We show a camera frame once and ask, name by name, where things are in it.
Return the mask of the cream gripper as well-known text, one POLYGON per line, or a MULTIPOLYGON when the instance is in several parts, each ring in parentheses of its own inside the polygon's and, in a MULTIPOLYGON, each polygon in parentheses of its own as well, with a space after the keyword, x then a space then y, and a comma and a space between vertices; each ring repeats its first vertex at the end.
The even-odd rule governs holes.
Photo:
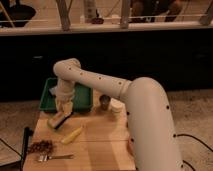
POLYGON ((58 99, 55 100, 56 113, 53 117, 51 117, 47 123, 51 128, 58 129, 68 118, 73 115, 73 102, 72 101, 60 101, 58 99))

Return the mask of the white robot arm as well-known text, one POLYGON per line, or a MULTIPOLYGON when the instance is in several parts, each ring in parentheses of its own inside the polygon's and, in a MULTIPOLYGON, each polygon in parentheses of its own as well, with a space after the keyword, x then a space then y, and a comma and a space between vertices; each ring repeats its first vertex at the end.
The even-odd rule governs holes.
POLYGON ((86 71, 76 58, 56 62, 53 72, 58 78, 56 109, 63 114, 73 108, 77 83, 125 104, 137 171, 184 171, 169 101, 159 82, 149 77, 129 81, 86 71))

